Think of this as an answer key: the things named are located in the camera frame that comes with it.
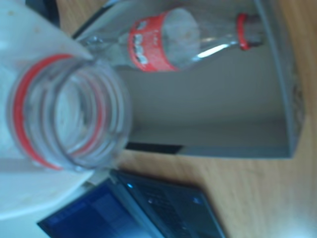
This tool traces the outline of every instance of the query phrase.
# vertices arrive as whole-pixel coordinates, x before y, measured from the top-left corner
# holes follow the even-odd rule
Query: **coca-cola bottle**
[[[263,43],[258,15],[228,18],[209,9],[182,6],[140,19],[119,33],[100,28],[80,40],[112,66],[145,72],[178,71],[229,47],[248,50]]]

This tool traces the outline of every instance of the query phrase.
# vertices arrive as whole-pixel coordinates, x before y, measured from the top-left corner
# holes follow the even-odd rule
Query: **blue screen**
[[[104,184],[39,226],[52,238],[150,238]]]

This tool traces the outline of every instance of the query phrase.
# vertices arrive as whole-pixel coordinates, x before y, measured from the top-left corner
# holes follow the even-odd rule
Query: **bottle mouth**
[[[258,15],[238,14],[236,27],[242,50],[247,51],[263,44],[264,30]]]
[[[128,93],[106,64],[48,57],[21,77],[11,101],[18,144],[46,168],[104,167],[127,143]]]

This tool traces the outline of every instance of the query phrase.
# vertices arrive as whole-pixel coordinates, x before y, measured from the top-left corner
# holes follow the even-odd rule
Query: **wooden table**
[[[73,33],[106,0],[58,0]],[[223,160],[125,151],[121,167],[200,186],[231,238],[317,238],[317,1],[279,0],[303,82],[307,117],[289,161]]]

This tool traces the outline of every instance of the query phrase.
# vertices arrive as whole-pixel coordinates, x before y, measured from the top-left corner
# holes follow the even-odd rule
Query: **laptop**
[[[199,189],[115,170],[38,225],[51,238],[225,238]]]

